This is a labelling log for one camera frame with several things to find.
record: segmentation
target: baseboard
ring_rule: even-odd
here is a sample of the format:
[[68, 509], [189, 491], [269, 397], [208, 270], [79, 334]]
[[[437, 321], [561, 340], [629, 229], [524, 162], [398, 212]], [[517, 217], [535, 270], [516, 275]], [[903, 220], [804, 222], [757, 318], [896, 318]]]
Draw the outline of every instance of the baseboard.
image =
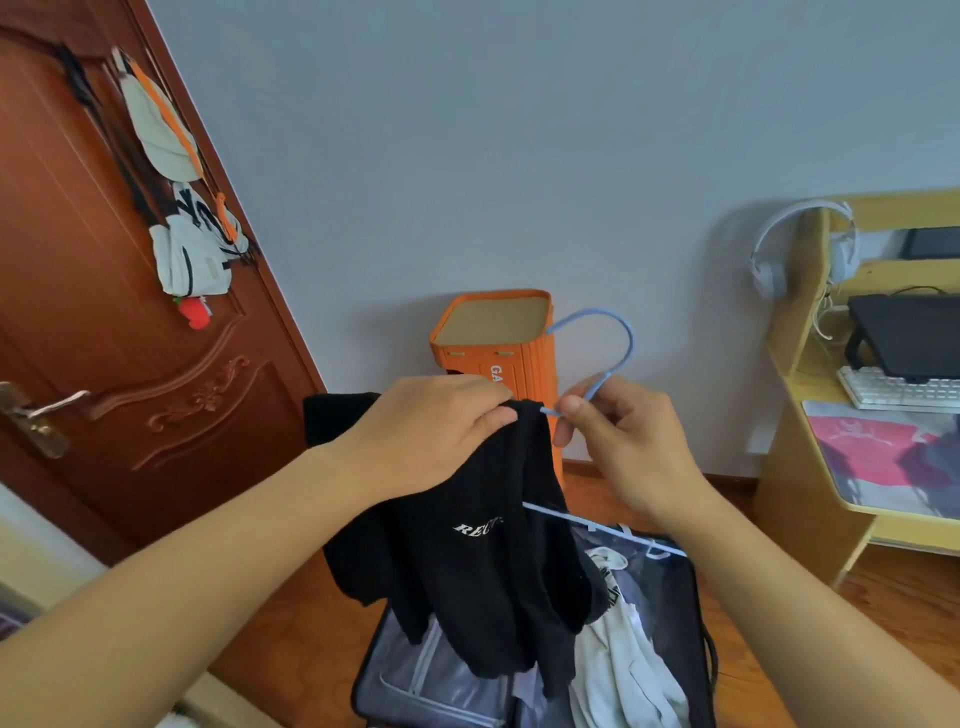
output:
[[[567, 460], [564, 458], [564, 473], [581, 475], [583, 477], [600, 477], [600, 470], [590, 460]], [[724, 496], [753, 497], [756, 493], [757, 480], [755, 477], [743, 475], [715, 475], [704, 473], [710, 485]]]

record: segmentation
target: orange container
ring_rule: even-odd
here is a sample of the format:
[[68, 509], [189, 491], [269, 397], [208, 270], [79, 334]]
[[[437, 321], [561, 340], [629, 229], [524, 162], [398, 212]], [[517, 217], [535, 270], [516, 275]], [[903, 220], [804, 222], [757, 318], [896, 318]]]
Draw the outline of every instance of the orange container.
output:
[[[518, 400], [557, 401], [553, 301], [546, 291], [522, 289], [458, 296], [430, 334], [437, 364], [449, 374], [473, 374], [502, 382]], [[556, 421], [550, 419], [553, 434]], [[553, 448], [563, 484], [563, 451]]]

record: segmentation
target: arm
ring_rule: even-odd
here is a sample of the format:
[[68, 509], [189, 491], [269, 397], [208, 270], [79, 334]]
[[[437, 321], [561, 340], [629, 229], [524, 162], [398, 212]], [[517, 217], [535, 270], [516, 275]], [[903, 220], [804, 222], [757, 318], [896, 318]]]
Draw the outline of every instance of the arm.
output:
[[612, 377], [593, 403], [561, 399], [623, 500], [689, 554], [801, 726], [955, 725], [960, 692], [791, 559], [697, 469], [663, 394]]
[[479, 376], [404, 379], [349, 432], [0, 644], [0, 723], [156, 726], [253, 611], [376, 502], [446, 480], [516, 419]]

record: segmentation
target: wooden door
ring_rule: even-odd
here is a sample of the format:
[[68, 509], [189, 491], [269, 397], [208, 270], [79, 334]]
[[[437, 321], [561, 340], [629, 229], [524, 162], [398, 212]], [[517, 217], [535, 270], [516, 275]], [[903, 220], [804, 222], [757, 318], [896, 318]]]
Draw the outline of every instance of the wooden door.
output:
[[322, 385], [262, 257], [187, 325], [108, 147], [31, 40], [66, 41], [125, 123], [95, 58], [119, 44], [156, 74], [126, 4], [7, 1], [0, 24], [0, 381], [38, 404], [91, 393], [48, 418], [60, 459], [0, 418], [0, 481], [115, 562], [294, 458]]

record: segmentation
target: door lock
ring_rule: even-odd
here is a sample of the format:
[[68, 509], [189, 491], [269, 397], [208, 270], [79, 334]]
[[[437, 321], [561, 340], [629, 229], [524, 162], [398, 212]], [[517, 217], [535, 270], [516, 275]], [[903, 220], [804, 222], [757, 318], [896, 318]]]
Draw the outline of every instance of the door lock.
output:
[[0, 414], [10, 420], [34, 446], [46, 457], [63, 457], [70, 449], [70, 443], [50, 422], [46, 416], [56, 412], [77, 400], [89, 396], [82, 389], [69, 397], [42, 407], [31, 407], [30, 400], [12, 382], [0, 381]]

